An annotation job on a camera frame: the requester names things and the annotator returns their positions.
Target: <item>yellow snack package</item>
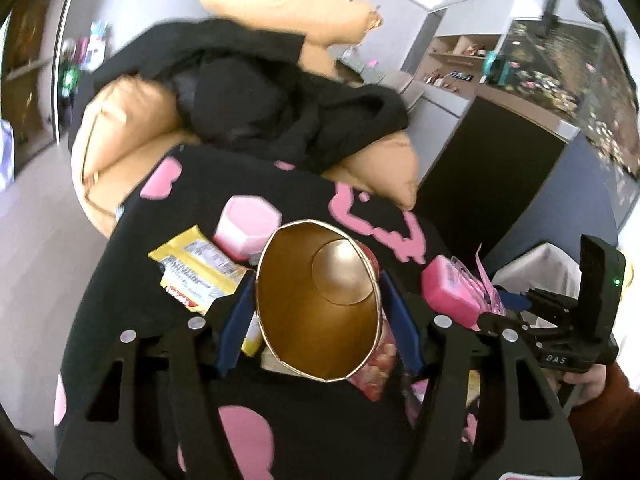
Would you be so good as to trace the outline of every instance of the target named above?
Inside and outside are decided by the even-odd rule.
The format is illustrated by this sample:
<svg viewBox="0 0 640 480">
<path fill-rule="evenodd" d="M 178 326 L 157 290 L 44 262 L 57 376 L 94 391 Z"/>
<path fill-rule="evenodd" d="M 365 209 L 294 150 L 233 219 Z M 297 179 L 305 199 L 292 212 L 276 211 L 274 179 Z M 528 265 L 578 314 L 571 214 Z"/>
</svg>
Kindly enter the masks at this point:
<svg viewBox="0 0 640 480">
<path fill-rule="evenodd" d="M 208 240 L 197 225 L 148 256 L 164 268 L 160 286 L 188 310 L 203 316 L 217 298 L 233 294 L 247 272 Z M 253 356 L 261 344 L 262 333 L 254 314 L 242 351 Z"/>
</svg>

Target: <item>wooden bookshelf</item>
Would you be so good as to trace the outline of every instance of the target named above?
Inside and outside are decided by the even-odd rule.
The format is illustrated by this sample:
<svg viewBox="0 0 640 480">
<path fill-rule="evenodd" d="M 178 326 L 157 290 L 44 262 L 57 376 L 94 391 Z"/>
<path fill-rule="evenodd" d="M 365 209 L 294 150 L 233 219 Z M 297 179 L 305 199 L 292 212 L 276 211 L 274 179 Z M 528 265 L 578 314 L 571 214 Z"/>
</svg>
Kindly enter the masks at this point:
<svg viewBox="0 0 640 480">
<path fill-rule="evenodd" d="M 482 65 L 485 56 L 469 56 L 465 50 L 470 46 L 482 46 L 487 52 L 493 50 L 500 34 L 470 34 L 468 36 L 437 36 L 427 48 L 415 78 L 424 81 L 433 72 L 444 78 L 444 83 L 457 86 L 460 97 L 471 99 L 476 95 L 476 85 L 482 77 Z M 452 76 L 451 72 L 464 72 L 473 76 L 471 81 L 464 81 Z"/>
</svg>

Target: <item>person's hand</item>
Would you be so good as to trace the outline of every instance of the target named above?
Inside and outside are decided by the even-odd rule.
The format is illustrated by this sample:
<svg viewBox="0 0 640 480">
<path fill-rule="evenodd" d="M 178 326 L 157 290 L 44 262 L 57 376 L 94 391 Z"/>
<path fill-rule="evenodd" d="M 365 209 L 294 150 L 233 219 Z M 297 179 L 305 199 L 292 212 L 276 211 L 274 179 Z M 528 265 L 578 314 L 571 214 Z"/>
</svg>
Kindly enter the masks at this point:
<svg viewBox="0 0 640 480">
<path fill-rule="evenodd" d="M 562 377 L 562 380 L 567 384 L 584 384 L 580 397 L 575 403 L 576 406 L 581 406 L 602 395 L 607 382 L 607 367 L 605 365 L 593 365 L 591 370 L 585 374 L 567 372 Z"/>
</svg>

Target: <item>black jacket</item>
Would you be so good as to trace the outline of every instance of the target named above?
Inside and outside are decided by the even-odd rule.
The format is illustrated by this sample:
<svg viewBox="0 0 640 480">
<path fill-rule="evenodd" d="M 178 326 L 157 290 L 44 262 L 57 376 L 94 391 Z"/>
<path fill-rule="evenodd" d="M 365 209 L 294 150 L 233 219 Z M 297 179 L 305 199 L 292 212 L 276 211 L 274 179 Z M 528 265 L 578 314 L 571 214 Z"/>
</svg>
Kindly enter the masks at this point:
<svg viewBox="0 0 640 480">
<path fill-rule="evenodd" d="M 69 147 L 89 102 L 124 74 L 175 92 L 185 123 L 203 141 L 318 173 L 407 127 L 393 90 L 351 88 L 300 70 L 303 42 L 229 20 L 156 25 L 82 78 Z"/>
</svg>

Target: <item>gold paper cup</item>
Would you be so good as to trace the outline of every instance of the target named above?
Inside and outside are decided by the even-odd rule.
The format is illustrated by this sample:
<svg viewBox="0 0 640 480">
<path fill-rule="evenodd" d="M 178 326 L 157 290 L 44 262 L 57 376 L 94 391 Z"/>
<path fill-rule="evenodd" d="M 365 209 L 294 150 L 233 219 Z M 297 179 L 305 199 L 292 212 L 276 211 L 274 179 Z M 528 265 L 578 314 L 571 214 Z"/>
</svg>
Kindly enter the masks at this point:
<svg viewBox="0 0 640 480">
<path fill-rule="evenodd" d="M 356 373 L 380 339 L 373 265 L 351 237 L 323 222 L 292 222 L 271 236 L 258 264 L 255 304 L 276 359 L 318 381 Z"/>
</svg>

